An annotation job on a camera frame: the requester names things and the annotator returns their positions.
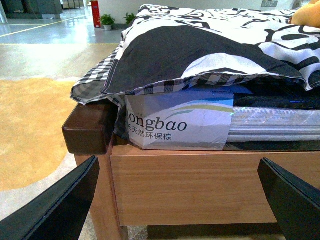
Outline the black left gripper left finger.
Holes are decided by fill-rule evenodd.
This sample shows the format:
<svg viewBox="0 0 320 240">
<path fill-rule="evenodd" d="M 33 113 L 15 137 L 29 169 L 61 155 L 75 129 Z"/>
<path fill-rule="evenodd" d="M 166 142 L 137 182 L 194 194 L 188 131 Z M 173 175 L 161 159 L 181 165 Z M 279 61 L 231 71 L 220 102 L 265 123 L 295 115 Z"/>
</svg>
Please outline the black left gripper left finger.
<svg viewBox="0 0 320 240">
<path fill-rule="evenodd" d="M 77 240 L 100 172 L 91 156 L 31 202 L 0 222 L 2 240 Z"/>
</svg>

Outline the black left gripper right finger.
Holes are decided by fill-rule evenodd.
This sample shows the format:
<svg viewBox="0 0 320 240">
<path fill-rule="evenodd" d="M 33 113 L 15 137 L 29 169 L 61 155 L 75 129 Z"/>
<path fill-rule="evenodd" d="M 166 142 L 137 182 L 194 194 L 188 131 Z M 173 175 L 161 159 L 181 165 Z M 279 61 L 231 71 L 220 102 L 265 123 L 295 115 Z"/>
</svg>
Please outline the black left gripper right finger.
<svg viewBox="0 0 320 240">
<path fill-rule="evenodd" d="M 320 190 L 268 158 L 258 166 L 267 202 L 287 240 L 320 238 Z"/>
</svg>

